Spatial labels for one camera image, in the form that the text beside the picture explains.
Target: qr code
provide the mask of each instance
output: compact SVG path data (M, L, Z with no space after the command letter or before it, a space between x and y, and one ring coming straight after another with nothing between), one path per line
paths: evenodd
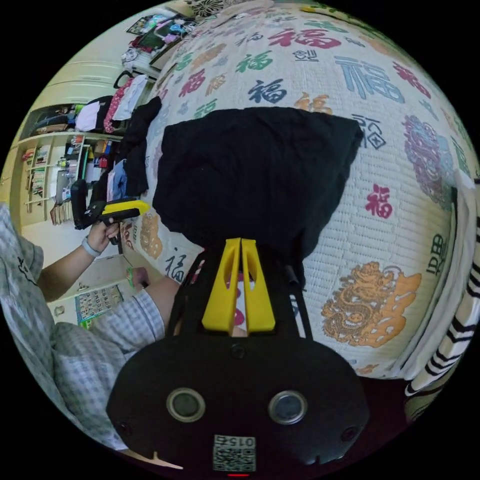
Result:
M213 469L220 472L254 472L255 439L245 436L215 436Z

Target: handheld device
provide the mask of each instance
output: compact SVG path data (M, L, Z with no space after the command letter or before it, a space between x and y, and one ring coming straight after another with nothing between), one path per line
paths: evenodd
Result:
M87 208L87 182L84 179L77 180L70 189L70 202L73 213L73 223L77 230L84 230L96 222L104 222L110 225L110 219L114 223L143 215L150 210L147 203L142 200L125 198L116 201L97 200L90 203ZM113 245L118 244L117 238L111 238Z

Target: black device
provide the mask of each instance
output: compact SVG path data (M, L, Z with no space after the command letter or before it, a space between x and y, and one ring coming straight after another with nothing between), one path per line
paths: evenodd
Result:
M142 200L124 198L116 201L96 200L87 208L88 187L84 179L77 180L70 188L70 202L73 213L73 223L77 230L84 230L96 222L110 225L138 217L147 212L150 207ZM110 239L112 245L118 245L116 237Z
M186 478L297 478L300 466L345 455L368 421L366 398L350 364L313 340L293 270L267 248L237 240L240 253L227 240L196 258L165 338L125 364L106 411L129 449L183 467ZM220 318L236 299L238 271L245 338L229 335L233 318Z

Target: wristband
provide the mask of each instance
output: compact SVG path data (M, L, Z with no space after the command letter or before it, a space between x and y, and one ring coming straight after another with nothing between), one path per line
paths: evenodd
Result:
M98 257L99 255L102 254L101 251L96 251L94 250L90 245L88 241L88 235L82 240L81 246L86 250L86 252L91 255L92 257Z

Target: bed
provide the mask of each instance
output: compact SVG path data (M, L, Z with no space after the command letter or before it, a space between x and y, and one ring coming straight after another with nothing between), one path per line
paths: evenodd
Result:
M455 110L411 57L346 14L301 7L236 5L179 45L151 93L163 105L148 131L143 200L152 204L167 125L254 106L356 119L363 143L338 209L303 262L304 298L316 341L361 376L396 378L452 243L453 170L478 176L479 163ZM178 282L202 250L153 209L123 225L122 238ZM241 307L235 322L245 324Z

